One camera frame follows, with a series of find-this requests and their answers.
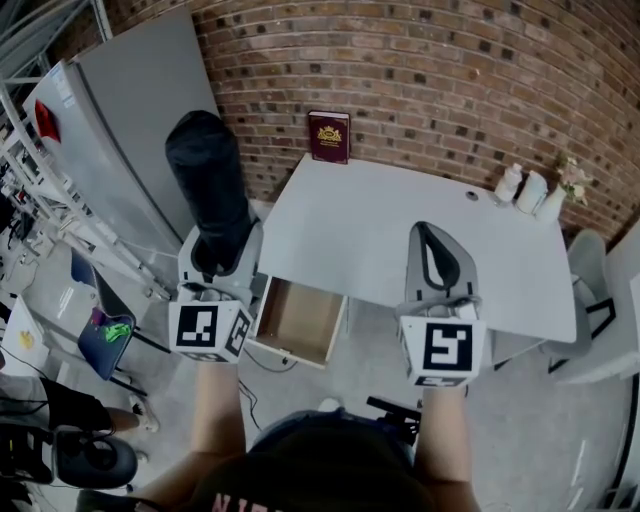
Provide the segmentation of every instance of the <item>book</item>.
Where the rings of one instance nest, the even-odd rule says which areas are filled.
[[[349,114],[312,111],[308,117],[311,157],[321,162],[349,163]]]

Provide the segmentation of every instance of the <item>black cover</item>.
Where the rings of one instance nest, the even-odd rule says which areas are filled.
[[[208,274],[218,264],[230,270],[251,230],[233,133],[210,112],[189,112],[169,134],[165,153],[208,248],[195,263]]]

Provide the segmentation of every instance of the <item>wooden drawer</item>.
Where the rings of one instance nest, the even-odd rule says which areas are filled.
[[[269,277],[255,323],[260,348],[324,368],[338,337],[347,298]]]

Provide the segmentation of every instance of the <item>blue chair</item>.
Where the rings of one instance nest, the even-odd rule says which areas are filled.
[[[91,318],[78,338],[78,348],[87,363],[102,379],[138,395],[147,396],[143,390],[114,377],[116,371],[121,371],[118,363],[129,346],[129,341],[131,338],[137,338],[161,352],[170,354],[171,351],[140,334],[133,312],[115,294],[95,267],[73,248],[71,249],[71,277],[76,282],[91,286],[98,294],[99,307],[93,308]],[[105,330],[116,324],[128,326],[129,332],[108,342]]]

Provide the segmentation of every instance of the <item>gray chair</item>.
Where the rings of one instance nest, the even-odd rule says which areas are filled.
[[[567,256],[576,306],[576,341],[550,341],[542,345],[542,351],[552,356],[549,373],[553,373],[570,359],[587,354],[593,341],[616,317],[615,305],[605,277],[606,248],[602,237],[592,229],[582,230],[569,247]],[[606,315],[594,315],[605,310]]]

